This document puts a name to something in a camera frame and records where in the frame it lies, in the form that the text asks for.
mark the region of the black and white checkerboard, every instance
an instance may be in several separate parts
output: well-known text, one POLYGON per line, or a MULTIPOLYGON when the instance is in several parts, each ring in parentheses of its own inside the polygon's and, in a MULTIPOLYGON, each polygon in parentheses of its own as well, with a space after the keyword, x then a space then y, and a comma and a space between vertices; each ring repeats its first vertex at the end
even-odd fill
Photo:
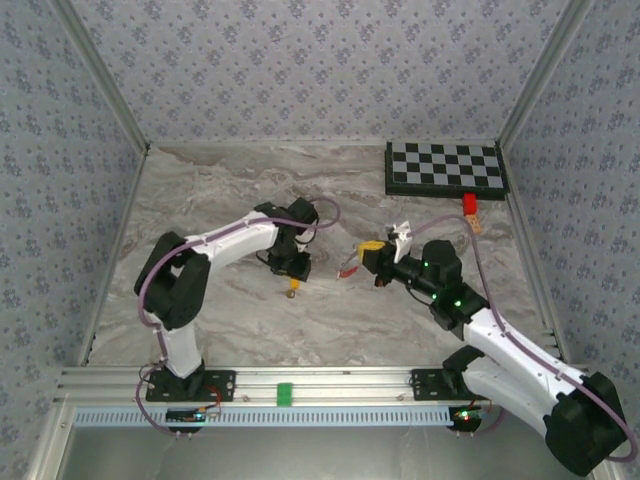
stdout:
POLYGON ((498 146, 388 142, 387 195, 504 200, 509 191, 498 146))

